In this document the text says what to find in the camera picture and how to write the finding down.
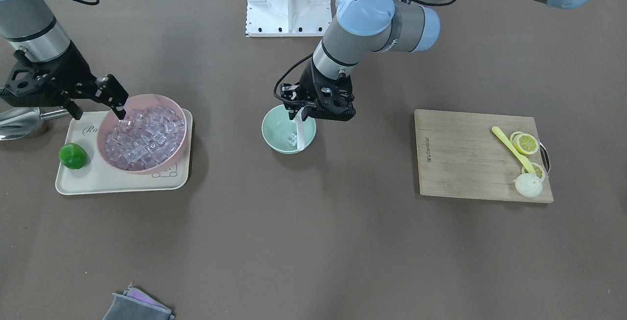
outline gray cloth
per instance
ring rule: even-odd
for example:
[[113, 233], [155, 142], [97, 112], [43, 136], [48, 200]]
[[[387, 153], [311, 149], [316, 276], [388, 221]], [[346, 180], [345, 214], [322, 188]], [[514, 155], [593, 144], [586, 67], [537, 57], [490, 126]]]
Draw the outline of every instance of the gray cloth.
[[113, 293], [113, 296], [114, 302], [102, 320], [174, 320], [170, 309], [132, 286], [124, 294]]

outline bowl of ice cubes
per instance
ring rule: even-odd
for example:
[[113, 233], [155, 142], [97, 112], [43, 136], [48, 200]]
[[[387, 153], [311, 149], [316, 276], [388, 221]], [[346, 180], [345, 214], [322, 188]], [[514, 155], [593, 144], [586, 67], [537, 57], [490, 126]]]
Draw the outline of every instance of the bowl of ice cubes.
[[98, 128], [102, 159], [116, 170], [152, 174], [175, 164], [186, 148], [187, 119], [179, 105], [162, 95], [129, 97], [119, 121], [109, 111]]

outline small green bowl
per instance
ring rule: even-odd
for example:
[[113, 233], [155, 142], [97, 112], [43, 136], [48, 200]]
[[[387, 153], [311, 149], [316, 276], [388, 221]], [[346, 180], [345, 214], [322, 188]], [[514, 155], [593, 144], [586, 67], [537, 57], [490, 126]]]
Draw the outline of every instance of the small green bowl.
[[[316, 125], [313, 118], [303, 122], [305, 129], [305, 148], [312, 143], [315, 137]], [[262, 121], [262, 135], [266, 143], [276, 152], [282, 154], [296, 154], [297, 148], [287, 141], [290, 134], [296, 134], [296, 121], [290, 121], [288, 111], [283, 105], [271, 109]]]

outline yellow utensil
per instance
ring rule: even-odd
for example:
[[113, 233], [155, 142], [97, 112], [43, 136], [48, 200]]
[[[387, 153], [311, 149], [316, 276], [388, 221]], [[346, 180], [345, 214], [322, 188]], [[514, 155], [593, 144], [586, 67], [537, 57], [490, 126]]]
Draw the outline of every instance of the yellow utensil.
[[529, 159], [519, 154], [518, 151], [516, 151], [516, 149], [513, 147], [513, 145], [511, 144], [511, 142], [509, 141], [509, 139], [507, 138], [503, 130], [501, 130], [501, 128], [499, 128], [498, 126], [493, 126], [492, 132], [494, 133], [494, 135], [496, 135], [499, 138], [499, 140], [505, 146], [507, 146], [507, 148], [520, 161], [520, 163], [522, 163], [522, 166], [525, 168], [525, 170], [527, 170], [527, 172], [535, 173], [535, 170], [533, 169], [533, 165], [531, 165], [531, 162], [529, 161]]

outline cartoon drawing on tray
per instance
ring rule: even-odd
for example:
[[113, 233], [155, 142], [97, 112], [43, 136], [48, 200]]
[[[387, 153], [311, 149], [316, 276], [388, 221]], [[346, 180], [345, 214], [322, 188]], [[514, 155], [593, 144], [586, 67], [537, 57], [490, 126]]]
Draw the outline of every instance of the cartoon drawing on tray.
[[179, 175], [179, 173], [177, 172], [179, 170], [179, 165], [178, 164], [174, 164], [174, 166], [168, 168], [165, 171], [161, 171], [158, 173], [153, 173], [152, 177], [153, 178], [169, 178], [169, 177], [176, 177], [177, 175]]

